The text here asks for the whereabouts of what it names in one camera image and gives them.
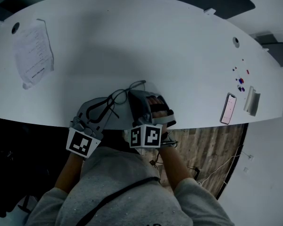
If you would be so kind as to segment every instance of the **smartphone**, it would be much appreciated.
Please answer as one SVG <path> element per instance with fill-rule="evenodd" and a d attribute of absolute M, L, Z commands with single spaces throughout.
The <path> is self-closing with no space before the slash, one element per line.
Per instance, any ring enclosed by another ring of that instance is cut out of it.
<path fill-rule="evenodd" d="M 220 118 L 220 122 L 228 125 L 230 123 L 237 98 L 232 94 L 227 94 L 225 106 Z"/>

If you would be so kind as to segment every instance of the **person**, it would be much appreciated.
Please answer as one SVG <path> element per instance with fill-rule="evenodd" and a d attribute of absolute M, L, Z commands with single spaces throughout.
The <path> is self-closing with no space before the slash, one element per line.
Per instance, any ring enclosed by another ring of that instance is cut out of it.
<path fill-rule="evenodd" d="M 156 97 L 148 102 L 163 103 Z M 164 111 L 152 114 L 165 115 Z M 158 171 L 136 150 L 117 150 L 126 142 L 116 142 L 115 136 L 104 138 L 84 163 L 70 154 L 55 187 L 40 199 L 27 226 L 234 225 L 214 196 L 191 178 L 173 146 L 159 149 L 171 194 L 159 184 Z"/>

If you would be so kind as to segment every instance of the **wooden floor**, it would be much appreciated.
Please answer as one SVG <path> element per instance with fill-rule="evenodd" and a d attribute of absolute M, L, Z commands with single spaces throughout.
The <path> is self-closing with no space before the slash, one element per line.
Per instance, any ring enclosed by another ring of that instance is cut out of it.
<path fill-rule="evenodd" d="M 178 141 L 177 150 L 186 162 L 187 167 L 197 167 L 200 174 L 198 182 L 203 182 L 212 172 L 225 163 L 231 156 L 235 156 L 239 146 L 244 125 L 221 126 L 198 129 L 173 130 L 172 136 Z M 140 151 L 149 161 L 155 160 L 157 150 Z M 202 185 L 215 197 L 218 195 L 227 172 L 233 162 L 232 158 L 222 166 L 216 173 L 212 174 Z M 172 191 L 163 164 L 156 164 L 161 176 L 163 187 Z"/>

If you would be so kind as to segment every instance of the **paper sheet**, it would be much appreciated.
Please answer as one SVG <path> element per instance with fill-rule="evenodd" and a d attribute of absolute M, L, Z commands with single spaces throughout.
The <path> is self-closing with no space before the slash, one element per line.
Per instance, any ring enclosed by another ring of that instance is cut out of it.
<path fill-rule="evenodd" d="M 53 55 L 45 21 L 37 19 L 28 29 L 16 32 L 13 51 L 24 89 L 36 85 L 53 71 Z"/>

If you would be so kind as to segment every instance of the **sleeve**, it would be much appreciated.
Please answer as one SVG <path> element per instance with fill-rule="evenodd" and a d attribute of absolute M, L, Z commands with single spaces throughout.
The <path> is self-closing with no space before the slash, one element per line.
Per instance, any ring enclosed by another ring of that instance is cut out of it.
<path fill-rule="evenodd" d="M 40 199 L 25 226 L 55 225 L 58 212 L 68 194 L 59 188 L 46 192 Z"/>
<path fill-rule="evenodd" d="M 216 198 L 192 178 L 182 180 L 174 195 L 194 226 L 234 226 Z"/>

